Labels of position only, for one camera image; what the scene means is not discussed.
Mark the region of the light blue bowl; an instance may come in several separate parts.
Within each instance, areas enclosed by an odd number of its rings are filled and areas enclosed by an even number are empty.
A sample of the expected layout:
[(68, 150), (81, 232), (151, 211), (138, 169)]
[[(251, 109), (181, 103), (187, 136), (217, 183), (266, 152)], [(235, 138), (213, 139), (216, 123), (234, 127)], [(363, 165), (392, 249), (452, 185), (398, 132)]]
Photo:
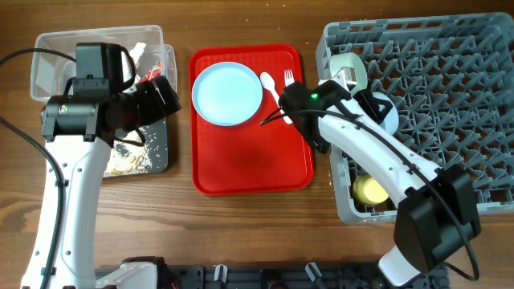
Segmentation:
[(373, 92), (373, 98), (379, 102), (380, 112), (387, 111), (380, 126), (390, 135), (395, 134), (399, 126), (399, 115), (393, 101), (381, 92)]

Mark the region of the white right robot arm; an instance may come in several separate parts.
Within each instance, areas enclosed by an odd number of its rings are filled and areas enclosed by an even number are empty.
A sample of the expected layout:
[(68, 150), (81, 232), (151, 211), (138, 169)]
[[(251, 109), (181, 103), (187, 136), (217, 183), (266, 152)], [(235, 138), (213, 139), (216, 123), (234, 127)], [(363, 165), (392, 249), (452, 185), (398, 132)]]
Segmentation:
[(479, 268), (470, 241), (481, 232), (474, 188), (460, 166), (446, 169), (419, 156), (362, 109), (355, 80), (328, 79), (310, 90), (295, 82), (279, 105), (314, 149), (338, 147), (388, 193), (397, 207), (394, 247), (378, 262), (390, 284), (403, 287), (445, 264), (464, 248), (473, 273)]

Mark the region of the red snack wrapper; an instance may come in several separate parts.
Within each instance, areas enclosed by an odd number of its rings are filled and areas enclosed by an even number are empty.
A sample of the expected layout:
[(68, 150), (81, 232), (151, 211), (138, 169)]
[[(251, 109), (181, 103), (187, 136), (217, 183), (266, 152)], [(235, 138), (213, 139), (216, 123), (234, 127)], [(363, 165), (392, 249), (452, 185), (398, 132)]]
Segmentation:
[(160, 75), (161, 75), (161, 62), (158, 61), (151, 67), (151, 69), (142, 78), (140, 78), (139, 82), (142, 83), (142, 82), (150, 81)]

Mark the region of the mint green bowl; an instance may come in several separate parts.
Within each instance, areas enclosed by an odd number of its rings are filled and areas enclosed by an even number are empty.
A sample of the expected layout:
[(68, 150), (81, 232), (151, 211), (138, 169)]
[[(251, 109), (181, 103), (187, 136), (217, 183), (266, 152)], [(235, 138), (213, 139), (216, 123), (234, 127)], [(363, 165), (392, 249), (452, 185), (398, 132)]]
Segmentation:
[(354, 87), (350, 94), (354, 96), (360, 90), (364, 90), (368, 86), (368, 79), (365, 66), (360, 57), (353, 52), (340, 55), (334, 55), (329, 61), (330, 73), (333, 77), (342, 67), (352, 67), (357, 77), (357, 86)]

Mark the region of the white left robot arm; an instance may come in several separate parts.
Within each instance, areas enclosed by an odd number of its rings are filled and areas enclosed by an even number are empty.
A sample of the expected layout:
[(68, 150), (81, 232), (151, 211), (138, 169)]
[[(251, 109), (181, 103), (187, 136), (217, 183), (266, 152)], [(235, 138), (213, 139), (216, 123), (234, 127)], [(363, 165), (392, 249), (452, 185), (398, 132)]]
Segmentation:
[(116, 131), (130, 132), (180, 110), (165, 76), (126, 93), (107, 79), (78, 79), (71, 96), (43, 110), (46, 183), (34, 252), (22, 288), (93, 288), (100, 187)]

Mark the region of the yellow plastic cup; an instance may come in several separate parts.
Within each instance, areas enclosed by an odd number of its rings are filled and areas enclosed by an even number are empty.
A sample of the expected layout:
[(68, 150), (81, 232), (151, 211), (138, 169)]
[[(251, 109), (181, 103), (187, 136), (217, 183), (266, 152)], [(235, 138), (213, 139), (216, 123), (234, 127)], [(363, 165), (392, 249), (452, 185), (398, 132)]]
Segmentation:
[(367, 206), (375, 206), (385, 202), (389, 194), (369, 174), (356, 178), (352, 186), (353, 197)]

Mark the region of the light blue plate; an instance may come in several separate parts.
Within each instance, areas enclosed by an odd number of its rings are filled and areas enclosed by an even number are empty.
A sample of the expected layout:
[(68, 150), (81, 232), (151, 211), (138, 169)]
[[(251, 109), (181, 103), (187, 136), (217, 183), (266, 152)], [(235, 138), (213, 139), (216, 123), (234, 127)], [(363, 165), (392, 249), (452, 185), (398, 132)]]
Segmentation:
[(263, 102), (257, 75), (236, 62), (212, 64), (200, 72), (191, 89), (196, 113), (217, 126), (235, 126), (248, 121)]

